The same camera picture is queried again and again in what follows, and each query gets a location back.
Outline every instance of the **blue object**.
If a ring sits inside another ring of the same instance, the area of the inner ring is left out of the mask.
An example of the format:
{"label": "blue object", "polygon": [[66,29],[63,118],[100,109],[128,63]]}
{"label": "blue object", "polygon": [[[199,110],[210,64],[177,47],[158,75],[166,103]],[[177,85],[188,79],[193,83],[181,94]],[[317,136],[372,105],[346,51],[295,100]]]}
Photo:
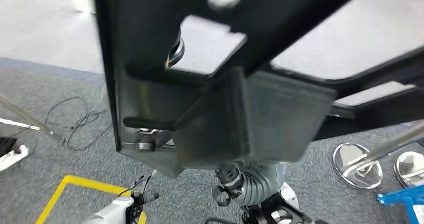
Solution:
{"label": "blue object", "polygon": [[424,204],[424,185],[409,187],[387,194],[377,194],[377,199],[384,205],[392,205],[394,203],[403,202],[410,223],[419,224],[418,218],[413,210],[413,205]]}

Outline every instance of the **carpet floor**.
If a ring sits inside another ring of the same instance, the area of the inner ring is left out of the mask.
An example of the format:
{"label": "carpet floor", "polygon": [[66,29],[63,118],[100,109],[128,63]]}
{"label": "carpet floor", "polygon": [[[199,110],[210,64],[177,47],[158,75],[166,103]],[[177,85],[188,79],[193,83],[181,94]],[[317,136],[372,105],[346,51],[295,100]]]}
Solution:
{"label": "carpet floor", "polygon": [[[101,74],[42,65],[15,59],[0,58],[0,92],[36,118],[45,119],[49,109],[59,101],[80,96],[90,110],[102,111]],[[84,115],[81,102],[69,101],[50,114],[49,121],[72,126]],[[0,107],[2,118],[22,121]],[[75,132],[71,145],[83,147],[110,125],[107,113]],[[13,134],[16,130],[3,128]],[[297,193],[302,211],[312,218],[333,224],[408,223],[401,205],[382,206],[376,192],[401,188],[393,173],[394,159],[399,152],[381,161],[382,185],[375,190],[352,189],[333,173],[330,156],[342,142],[378,145],[405,131],[407,125],[340,136],[310,144],[302,160],[288,165],[287,182]],[[53,126],[68,136],[70,130]],[[19,141],[30,148],[30,155],[19,165],[0,172],[0,223],[34,223],[64,175],[71,174],[119,186],[130,186],[142,173],[143,164],[115,152],[113,132],[109,129],[93,146],[72,151],[46,136],[25,131]],[[406,147],[424,153],[417,144]],[[145,209],[148,223],[203,223],[208,217],[240,222],[240,209],[232,204],[218,207],[211,197],[216,180],[213,172],[186,170],[177,179],[161,174],[147,186],[160,198]],[[47,223],[80,223],[91,213],[107,205],[114,195],[78,186],[69,186],[62,193]]]}

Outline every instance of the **yellow floor tape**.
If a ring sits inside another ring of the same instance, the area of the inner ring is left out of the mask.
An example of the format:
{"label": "yellow floor tape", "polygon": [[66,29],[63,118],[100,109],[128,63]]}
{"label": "yellow floor tape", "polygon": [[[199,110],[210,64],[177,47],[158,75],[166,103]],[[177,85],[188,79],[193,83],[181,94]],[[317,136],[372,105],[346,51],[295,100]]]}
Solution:
{"label": "yellow floor tape", "polygon": [[[53,206],[55,205],[56,201],[59,199],[59,196],[61,195],[61,193],[63,192],[67,184],[100,190],[100,191],[104,191],[104,192],[116,194],[116,195],[119,195],[121,192],[127,189],[124,187],[111,185],[111,184],[107,184],[107,183],[103,183],[103,182],[99,182],[95,180],[90,180],[87,178],[82,178],[82,177],[73,176],[73,175],[66,175],[64,176],[59,186],[54,191],[52,197],[48,201],[47,205],[44,207],[44,210],[42,210],[35,224],[43,224],[45,222],[48,214],[50,213],[51,209],[53,209]],[[129,196],[130,193],[125,192],[122,195]],[[142,214],[140,215],[140,219],[138,222],[139,222],[138,224],[145,224],[146,215],[144,212],[142,212]]]}

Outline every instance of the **metal rod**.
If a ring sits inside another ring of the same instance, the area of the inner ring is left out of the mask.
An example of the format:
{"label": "metal rod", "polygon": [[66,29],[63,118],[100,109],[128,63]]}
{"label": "metal rod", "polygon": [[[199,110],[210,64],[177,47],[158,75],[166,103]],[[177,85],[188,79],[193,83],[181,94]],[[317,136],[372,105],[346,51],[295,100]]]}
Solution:
{"label": "metal rod", "polygon": [[31,116],[29,113],[27,113],[25,110],[19,108],[16,104],[14,104],[12,101],[8,100],[4,95],[0,94],[0,104],[3,104],[7,109],[15,113],[16,115],[22,117],[26,121],[28,121],[31,126],[38,127],[39,130],[53,138],[54,140],[58,141],[59,143],[62,143],[64,138],[50,130],[46,125],[35,119],[33,116]]}
{"label": "metal rod", "polygon": [[417,171],[414,171],[414,172],[406,174],[406,175],[402,175],[402,178],[407,179],[407,178],[411,178],[411,177],[414,177],[414,176],[417,176],[417,175],[422,175],[422,174],[424,174],[424,169],[417,170]]}
{"label": "metal rod", "polygon": [[348,176],[353,170],[361,169],[371,162],[379,160],[388,154],[408,145],[414,143],[424,134],[424,121],[413,126],[406,133],[396,137],[395,139],[386,142],[385,144],[371,150],[368,153],[352,160],[348,166],[344,168],[343,175]]}
{"label": "metal rod", "polygon": [[6,120],[3,118],[0,118],[0,123],[3,123],[5,125],[10,125],[16,128],[22,128],[22,129],[30,129],[30,130],[40,130],[40,128],[38,126],[33,126],[33,125],[27,125],[27,124],[23,124],[23,123],[19,123],[16,121],[12,121],[12,120]]}

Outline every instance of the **black metal frame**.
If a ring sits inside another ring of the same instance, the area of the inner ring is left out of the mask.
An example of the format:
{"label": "black metal frame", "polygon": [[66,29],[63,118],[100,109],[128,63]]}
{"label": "black metal frame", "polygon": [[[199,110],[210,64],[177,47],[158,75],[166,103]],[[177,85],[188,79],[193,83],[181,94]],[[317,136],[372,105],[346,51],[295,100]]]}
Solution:
{"label": "black metal frame", "polygon": [[[207,0],[95,0],[117,151],[128,134],[125,127],[177,130],[235,67],[246,79],[258,71],[273,74],[332,90],[336,99],[390,81],[416,85],[357,106],[334,104],[315,140],[423,119],[424,47],[340,80],[271,66],[275,56],[348,1],[241,0],[231,10],[216,12]],[[247,35],[209,76],[165,68],[180,24],[189,15]]]}

